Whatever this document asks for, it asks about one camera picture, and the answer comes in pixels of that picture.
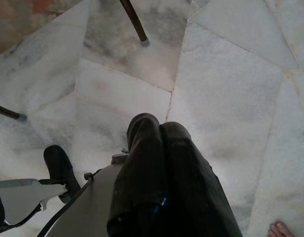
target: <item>floor tile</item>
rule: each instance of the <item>floor tile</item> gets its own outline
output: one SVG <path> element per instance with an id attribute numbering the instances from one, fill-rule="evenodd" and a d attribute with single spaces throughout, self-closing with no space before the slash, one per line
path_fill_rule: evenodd
<path id="1" fill-rule="evenodd" d="M 193 17 L 201 8 L 203 8 L 210 0 L 192 0 L 190 4 L 190 12 L 188 19 Z"/>
<path id="2" fill-rule="evenodd" d="M 80 0 L 0 1 L 0 54 L 79 2 Z"/>
<path id="3" fill-rule="evenodd" d="M 285 222 L 304 236 L 304 73 L 285 74 L 267 144 L 248 237 L 266 236 Z"/>
<path id="4" fill-rule="evenodd" d="M 57 144 L 71 156 L 75 112 L 75 97 L 69 95 L 35 114 L 28 115 L 25 122 L 0 115 L 0 180 L 49 178 L 43 151 L 46 147 Z M 37 230 L 62 206 L 57 197 L 52 198 L 46 211 L 37 213 L 17 233 L 11 231 L 4 236 L 37 236 Z"/>
<path id="5" fill-rule="evenodd" d="M 70 157 L 77 180 L 83 184 L 83 174 L 95 172 L 111 164 L 112 155 L 127 149 L 126 132 L 131 117 L 77 100 L 77 118 Z"/>
<path id="6" fill-rule="evenodd" d="M 292 48 L 298 62 L 304 69 L 304 1 L 267 0 L 268 6 Z"/>
<path id="7" fill-rule="evenodd" d="M 85 59 L 79 70 L 76 92 L 81 97 L 128 117 L 148 112 L 165 121 L 169 92 Z"/>
<path id="8" fill-rule="evenodd" d="M 298 67 L 262 0 L 212 0 L 191 21 L 276 65 Z"/>
<path id="9" fill-rule="evenodd" d="M 82 57 L 171 91 L 190 4 L 131 1 L 150 40 L 142 47 L 119 1 L 92 0 Z"/>
<path id="10" fill-rule="evenodd" d="M 34 113 L 75 87 L 85 29 L 48 24 L 0 57 L 0 105 Z"/>
<path id="11" fill-rule="evenodd" d="M 90 0 L 83 0 L 68 11 L 55 18 L 52 23 L 86 28 L 89 5 Z"/>
<path id="12" fill-rule="evenodd" d="M 279 67 L 188 24 L 168 120 L 213 166 L 243 233 L 281 81 Z"/>

